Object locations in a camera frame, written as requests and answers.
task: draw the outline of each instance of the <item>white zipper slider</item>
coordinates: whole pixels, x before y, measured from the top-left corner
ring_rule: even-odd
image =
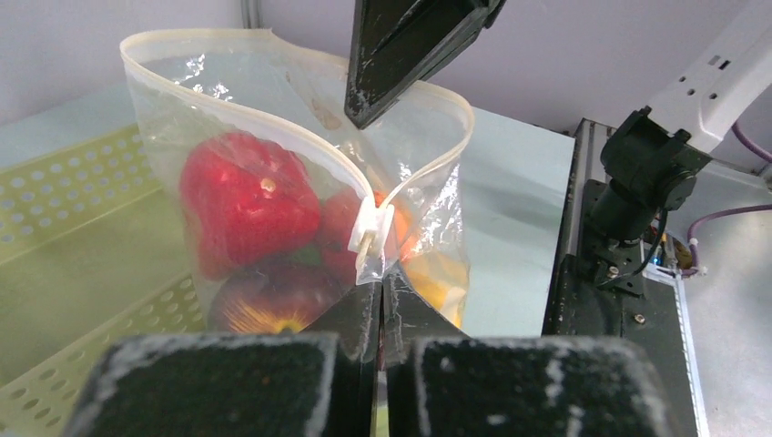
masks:
[[[389,204],[384,209],[375,206],[375,199],[366,197],[362,200],[360,212],[354,221],[349,239],[349,250],[363,255],[380,256],[389,237],[391,222],[394,220],[394,206]]]

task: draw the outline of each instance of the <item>black cable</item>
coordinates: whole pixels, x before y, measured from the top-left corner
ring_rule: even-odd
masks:
[[[625,273],[624,275],[620,275],[620,276],[617,276],[616,278],[609,279],[606,282],[601,282],[600,284],[598,284],[598,288],[607,289],[607,288],[613,287],[619,282],[626,280],[628,278],[632,278],[633,276],[644,271],[646,269],[646,265],[648,265],[648,263],[651,262],[651,259],[654,257],[654,254],[656,253],[656,249],[659,247],[659,241],[662,241],[662,236],[665,235],[665,226],[667,226],[667,210],[663,209],[659,213],[659,224],[656,227],[656,237],[654,239],[654,242],[652,243],[651,248],[649,248],[649,252],[646,254],[646,258],[644,259],[644,262],[642,262],[637,269],[629,273]]]

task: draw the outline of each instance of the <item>red bell pepper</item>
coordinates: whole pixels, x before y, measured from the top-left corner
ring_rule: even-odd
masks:
[[[319,199],[298,157],[243,132],[199,144],[182,170],[179,193],[208,279],[299,249],[320,224]]]

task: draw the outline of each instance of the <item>yellow fruit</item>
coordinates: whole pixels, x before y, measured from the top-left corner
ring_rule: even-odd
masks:
[[[406,260],[403,267],[418,294],[460,329],[469,289],[469,266],[434,251]]]

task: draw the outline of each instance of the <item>clear plastic bag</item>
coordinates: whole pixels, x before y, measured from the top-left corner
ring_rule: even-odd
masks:
[[[302,329],[397,262],[460,326],[463,98],[418,83],[359,131],[342,110],[347,62],[268,30],[150,32],[121,54],[213,329]]]

